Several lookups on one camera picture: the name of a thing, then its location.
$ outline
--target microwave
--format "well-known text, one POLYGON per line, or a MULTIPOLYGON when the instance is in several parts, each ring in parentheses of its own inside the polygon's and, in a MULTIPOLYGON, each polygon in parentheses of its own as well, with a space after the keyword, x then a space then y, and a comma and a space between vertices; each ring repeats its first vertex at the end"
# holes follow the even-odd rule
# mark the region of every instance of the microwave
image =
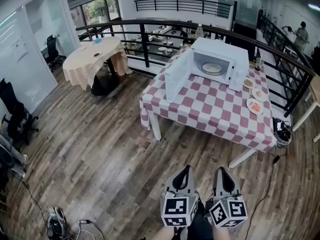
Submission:
POLYGON ((167 101, 173 102, 190 74, 241 91, 249 71, 246 49, 203 37, 183 52, 164 72, 167 101))

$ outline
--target plastic bottle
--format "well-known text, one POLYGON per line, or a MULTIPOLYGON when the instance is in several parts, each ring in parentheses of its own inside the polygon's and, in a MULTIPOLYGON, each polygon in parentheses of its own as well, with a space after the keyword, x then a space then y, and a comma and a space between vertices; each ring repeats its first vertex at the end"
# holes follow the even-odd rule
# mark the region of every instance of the plastic bottle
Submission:
POLYGON ((202 29, 202 24, 198 24, 198 27, 196 28, 194 38, 197 40, 197 38, 203 38, 204 37, 204 30, 202 29))

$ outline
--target white plate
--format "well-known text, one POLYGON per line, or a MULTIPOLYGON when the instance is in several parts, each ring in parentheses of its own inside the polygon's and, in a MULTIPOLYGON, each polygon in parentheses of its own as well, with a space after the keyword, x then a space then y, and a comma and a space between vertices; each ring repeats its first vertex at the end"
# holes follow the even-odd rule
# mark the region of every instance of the white plate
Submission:
POLYGON ((97 54, 99 54, 99 55, 98 55, 98 56, 93 55, 92 57, 93 57, 93 58, 99 58, 102 53, 101 53, 101 52, 97 52, 97 54))
POLYGON ((254 88, 251 90, 251 93, 252 93, 252 96, 257 100, 257 101, 260 101, 260 102, 265 102, 267 100, 267 95, 262 91, 262 90, 259 90, 257 88, 254 88))
POLYGON ((202 65, 202 69, 209 73, 217 73, 222 70, 222 67, 215 63, 206 63, 202 65))
POLYGON ((261 102, 260 102, 260 101, 257 101, 257 100, 254 99, 254 98, 249 98, 249 99, 246 101, 246 106, 248 107, 248 109, 250 110, 250 112, 252 112, 252 113, 254 113, 254 114, 256 114, 256 115, 261 115, 261 114, 264 112, 264 107, 263 107, 263 105, 261 104, 261 102), (257 111, 255 111, 255 110, 253 110, 251 103, 256 103, 256 104, 258 104, 259 107, 260 107, 260 111, 257 112, 257 111))
POLYGON ((247 87, 248 89, 253 89, 253 88, 256 87, 256 83, 255 83, 252 79, 246 77, 246 78, 244 79, 244 81, 243 81, 243 86, 244 86, 244 87, 247 87), (249 81, 252 83, 252 86, 246 85, 246 84, 245 84, 245 81, 246 81, 246 80, 249 80, 249 81))

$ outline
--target wooden floor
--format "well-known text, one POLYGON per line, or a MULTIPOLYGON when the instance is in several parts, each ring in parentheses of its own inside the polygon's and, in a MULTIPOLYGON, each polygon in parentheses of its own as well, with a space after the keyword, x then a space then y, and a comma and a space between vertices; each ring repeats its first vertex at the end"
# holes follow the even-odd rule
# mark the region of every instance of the wooden floor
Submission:
MULTIPOLYGON (((190 164, 196 188, 207 200, 215 170, 244 149, 164 118, 159 120, 163 138, 156 141, 140 124, 139 95, 151 80, 145 75, 126 76, 112 98, 71 86, 61 71, 56 77, 59 86, 36 111, 40 132, 23 148, 29 156, 25 181, 45 218, 49 207, 58 206, 73 231, 78 232, 79 219, 90 219, 107 240, 150 240, 162 227, 159 197, 173 172, 190 164)), ((295 122, 306 109, 301 102, 295 122)), ((269 195, 253 217, 248 239, 309 240, 319 229, 320 141, 312 141, 320 131, 317 113, 294 133, 287 151, 259 152, 230 170, 251 215, 266 192, 274 157, 286 154, 274 165, 269 195)), ((8 189, 9 212, 1 223, 10 238, 46 239, 27 190, 16 179, 8 189)), ((248 225, 249 220, 231 230, 233 239, 243 240, 248 225)), ((91 225, 82 228, 102 239, 91 225)))

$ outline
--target rectangular table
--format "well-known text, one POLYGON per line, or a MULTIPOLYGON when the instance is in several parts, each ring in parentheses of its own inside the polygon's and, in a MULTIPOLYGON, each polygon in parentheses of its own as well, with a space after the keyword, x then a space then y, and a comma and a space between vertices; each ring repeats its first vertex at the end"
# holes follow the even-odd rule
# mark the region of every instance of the rectangular table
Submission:
POLYGON ((251 156, 256 150, 266 152, 271 149, 276 138, 273 135, 273 119, 266 74, 254 70, 250 64, 248 77, 256 88, 267 94, 263 102, 263 113, 255 115, 249 111, 246 101, 253 98, 251 90, 244 87, 234 91, 226 84, 191 74, 174 102, 166 100, 165 70, 181 53, 190 49, 183 47, 150 82, 140 95, 140 116, 142 125, 150 129, 154 137, 161 139, 158 116, 179 122, 198 130, 219 136, 226 140, 247 146, 230 162, 233 168, 251 156))

